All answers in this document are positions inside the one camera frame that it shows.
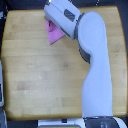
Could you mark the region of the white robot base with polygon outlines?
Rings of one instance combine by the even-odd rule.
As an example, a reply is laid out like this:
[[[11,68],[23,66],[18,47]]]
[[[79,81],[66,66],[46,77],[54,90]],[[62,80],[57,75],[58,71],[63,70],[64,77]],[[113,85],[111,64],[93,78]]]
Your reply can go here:
[[[57,120],[39,120],[38,128],[127,128],[117,117],[91,117]]]

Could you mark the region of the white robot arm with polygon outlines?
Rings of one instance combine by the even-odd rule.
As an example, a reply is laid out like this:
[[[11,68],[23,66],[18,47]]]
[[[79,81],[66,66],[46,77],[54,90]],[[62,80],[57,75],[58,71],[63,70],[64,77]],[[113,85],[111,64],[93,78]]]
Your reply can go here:
[[[45,17],[70,39],[77,39],[90,69],[82,85],[82,117],[112,116],[112,82],[106,27],[95,11],[81,13],[68,0],[47,0]]]

